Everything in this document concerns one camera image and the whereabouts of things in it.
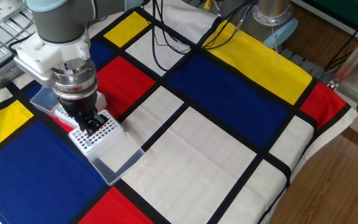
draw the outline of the wire shelf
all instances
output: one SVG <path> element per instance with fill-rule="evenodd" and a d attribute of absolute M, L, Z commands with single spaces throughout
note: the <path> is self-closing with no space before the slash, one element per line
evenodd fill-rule
<path fill-rule="evenodd" d="M 7 55 L 11 55 L 7 47 L 11 42 L 27 37 L 35 31 L 32 14 L 28 9 L 0 23 L 0 63 L 7 59 Z"/>

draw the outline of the tablecloth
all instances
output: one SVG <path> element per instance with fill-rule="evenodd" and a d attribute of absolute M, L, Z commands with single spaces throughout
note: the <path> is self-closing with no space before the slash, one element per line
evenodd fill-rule
<path fill-rule="evenodd" d="M 39 84 L 24 75 L 0 89 L 1 223 L 267 223 L 305 162 L 357 116 L 241 31 L 202 49 L 221 18 L 179 0 L 164 2 L 164 24 L 150 13 L 120 14 L 91 39 L 98 91 L 146 152 L 112 187 L 71 129 L 29 103 Z"/>

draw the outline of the blue object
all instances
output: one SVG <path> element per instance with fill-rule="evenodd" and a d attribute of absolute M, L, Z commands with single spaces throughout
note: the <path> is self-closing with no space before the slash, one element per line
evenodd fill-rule
<path fill-rule="evenodd" d="M 27 6 L 34 12 L 47 12 L 65 4 L 68 0 L 26 0 Z"/>
<path fill-rule="evenodd" d="M 106 183 L 41 121 L 0 150 L 2 223 L 68 223 Z"/>
<path fill-rule="evenodd" d="M 260 147 L 266 145 L 288 114 L 201 55 L 194 55 L 168 82 Z"/>
<path fill-rule="evenodd" d="M 99 41 L 95 41 L 91 44 L 89 52 L 91 53 L 91 59 L 93 60 L 96 67 L 101 65 L 105 60 L 114 54 L 114 52 L 109 47 L 105 46 Z"/>
<path fill-rule="evenodd" d="M 28 97 L 28 99 L 33 98 L 35 96 L 35 94 L 37 94 L 41 90 L 41 88 L 42 88 L 42 85 L 37 84 L 31 90 L 29 90 L 25 93 L 26 97 Z"/>
<path fill-rule="evenodd" d="M 274 42 L 276 42 L 276 45 L 279 46 L 292 35 L 292 33 L 295 31 L 297 27 L 298 27 L 298 21 L 297 19 L 293 18 L 292 20 L 287 22 L 284 26 L 279 28 L 278 31 L 276 31 L 274 34 L 268 37 L 263 42 L 263 44 L 270 49 L 275 47 Z"/>

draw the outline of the wooden floor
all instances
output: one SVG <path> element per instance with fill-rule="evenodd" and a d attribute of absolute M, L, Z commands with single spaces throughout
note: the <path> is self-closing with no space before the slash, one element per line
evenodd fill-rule
<path fill-rule="evenodd" d="M 350 37 L 295 6 L 300 25 L 286 47 L 324 67 Z M 354 48 L 352 42 L 347 52 Z M 358 88 L 358 79 L 349 80 Z M 302 168 L 278 204 L 270 224 L 358 224 L 358 121 L 324 146 Z"/>

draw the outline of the yellow rectangle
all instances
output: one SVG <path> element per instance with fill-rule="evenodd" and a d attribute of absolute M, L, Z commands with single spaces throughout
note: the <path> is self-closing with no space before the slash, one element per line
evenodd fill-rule
<path fill-rule="evenodd" d="M 138 13 L 133 12 L 122 22 L 107 32 L 104 37 L 113 42 L 118 47 L 122 47 L 139 32 L 148 26 L 148 22 Z"/>
<path fill-rule="evenodd" d="M 31 117 L 33 114 L 17 100 L 0 110 L 0 143 Z"/>
<path fill-rule="evenodd" d="M 216 37 L 222 26 L 221 24 L 217 28 L 204 45 Z M 218 46 L 226 41 L 234 29 L 235 26 L 229 23 L 214 45 L 209 47 Z M 281 55 L 279 55 L 280 61 L 278 62 L 274 50 L 268 49 L 241 30 L 228 43 L 209 51 L 292 105 L 295 104 L 312 79 L 302 68 Z"/>

